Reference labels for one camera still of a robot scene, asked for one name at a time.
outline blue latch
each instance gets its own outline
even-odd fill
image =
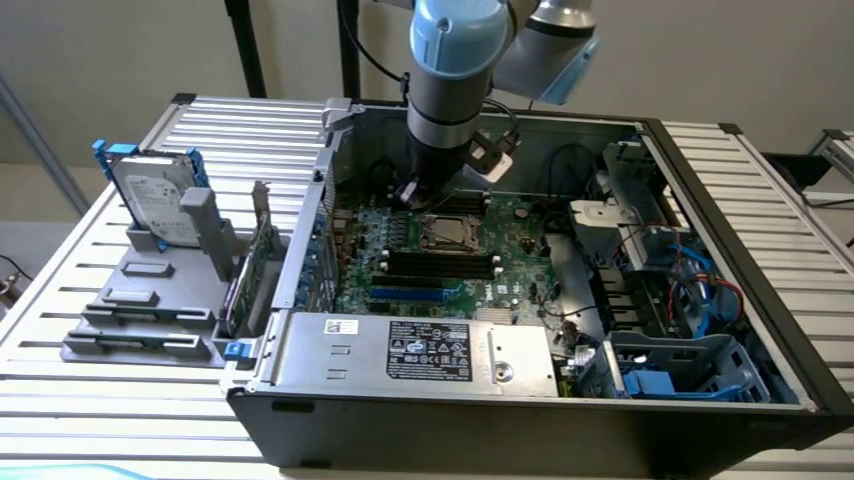
[[[716,392],[676,392],[669,373],[653,370],[633,370],[623,375],[625,393],[632,398],[707,400],[731,402],[737,399],[740,385],[729,385]]]
[[[132,143],[113,143],[106,149],[106,153],[112,155],[136,155],[138,147]]]
[[[252,344],[242,342],[229,342],[225,345],[222,358],[226,362],[237,362],[237,366],[250,368],[254,366],[254,358],[252,357]]]

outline motherboard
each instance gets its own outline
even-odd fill
[[[556,325],[539,202],[452,195],[420,211],[341,196],[334,311]]]

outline white wall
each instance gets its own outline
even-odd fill
[[[362,24],[386,29],[366,43],[402,71],[405,14],[390,10],[365,6]],[[593,12],[603,44],[560,110],[735,122],[760,149],[787,152],[854,125],[854,1],[595,0]],[[368,93],[393,98],[389,81],[364,78]]]
[[[564,110],[735,122],[791,152],[854,125],[854,1],[593,3],[604,43]],[[270,95],[340,94],[333,5],[252,0]],[[69,164],[90,165],[96,137],[138,140],[174,92],[245,95],[220,0],[2,0],[0,12],[0,68]],[[408,16],[362,1],[362,34],[378,32],[365,44],[394,71],[410,66]],[[365,61],[362,71],[365,96],[396,98]],[[31,157],[3,120],[0,143],[0,162]]]

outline black cable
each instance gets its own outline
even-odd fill
[[[29,274],[23,271],[23,269],[19,267],[19,265],[17,264],[17,262],[14,260],[11,260],[9,257],[6,257],[5,255],[0,255],[0,258],[2,260],[5,260],[6,262],[9,262],[11,264],[11,266],[14,267],[14,270],[17,270],[21,275],[23,276],[23,278],[26,280],[29,280],[31,282],[31,277],[29,276]]]
[[[346,13],[344,12],[342,3],[340,3],[338,6],[337,6],[337,12],[338,12],[338,15],[342,18],[346,18]],[[378,61],[376,61],[373,56],[368,53],[366,49],[364,48],[364,45],[361,45],[361,42],[358,41],[358,38],[356,38],[356,36],[352,34],[352,30],[349,29],[349,24],[346,22],[344,22],[344,30],[346,31],[346,37],[349,37],[349,41],[352,42],[352,44],[356,46],[356,48],[361,52],[361,55],[364,55],[364,58],[368,59],[368,62],[370,62],[370,65],[373,65],[376,67],[376,69],[380,72],[382,72],[382,74],[388,78],[390,78],[394,82],[400,83],[400,77],[397,75],[394,75],[390,72],[390,70],[388,70],[385,67],[382,67],[381,63],[378,63]]]
[[[373,179],[373,175],[376,174],[376,169],[381,166],[388,167],[389,170],[389,181],[390,183],[393,183],[393,179],[397,175],[397,166],[394,165],[394,162],[390,161],[390,159],[385,156],[377,158],[376,160],[373,160],[370,162],[370,164],[368,165],[368,169],[366,172],[364,174],[364,190],[366,192],[376,192],[377,189],[373,188],[376,187],[376,183],[374,183],[374,179]]]
[[[560,153],[563,153],[563,151],[568,150],[568,149],[579,149],[583,152],[587,153],[587,155],[589,156],[589,161],[592,164],[592,168],[595,170],[595,161],[596,161],[596,155],[592,153],[592,151],[580,143],[565,143],[563,145],[560,145],[557,148],[555,148],[551,153],[548,154],[547,160],[545,160],[545,201],[551,200],[551,184],[552,184],[552,178],[551,178],[551,174],[553,171],[553,163],[555,160],[557,159],[557,156],[560,155]],[[569,170],[569,173],[577,178],[577,172],[575,171],[575,168],[572,167],[571,163],[567,163],[567,168]]]
[[[519,135],[519,117],[516,117],[516,114],[509,109],[509,107],[504,105],[501,102],[499,102],[497,100],[493,100],[491,98],[484,98],[483,103],[485,103],[487,105],[492,105],[501,112],[504,112],[509,117],[509,121],[512,122],[512,127],[509,129],[509,132],[507,132],[507,135],[504,135],[504,138],[517,136]]]
[[[845,203],[854,203],[854,198],[845,198],[844,200],[832,200],[829,202],[819,202],[819,203],[809,202],[805,199],[805,197],[803,200],[805,201],[805,204],[812,208],[832,207],[833,205],[844,205]]]
[[[539,302],[539,309],[545,312],[545,315],[551,316],[551,317],[557,317],[561,320],[564,320],[567,317],[571,317],[572,315],[577,315],[581,312],[585,312],[587,310],[592,310],[593,308],[611,308],[611,305],[588,305],[583,308],[579,308],[577,310],[572,310],[571,312],[567,313],[557,313],[557,312],[552,312],[545,308],[545,299],[548,298],[548,296],[551,295],[551,292],[553,291],[555,287],[559,285],[557,282],[555,282],[551,285],[551,288],[548,289],[548,291],[545,292],[545,295],[543,295],[543,298]]]

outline capacitor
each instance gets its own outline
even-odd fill
[[[509,323],[515,325],[519,322],[519,299],[509,300]]]
[[[536,242],[531,237],[521,237],[519,239],[519,248],[521,248],[524,253],[529,254],[533,251],[533,247],[536,247]]]
[[[516,220],[527,220],[528,217],[531,216],[531,212],[527,211],[527,209],[519,207],[512,211],[512,217]]]

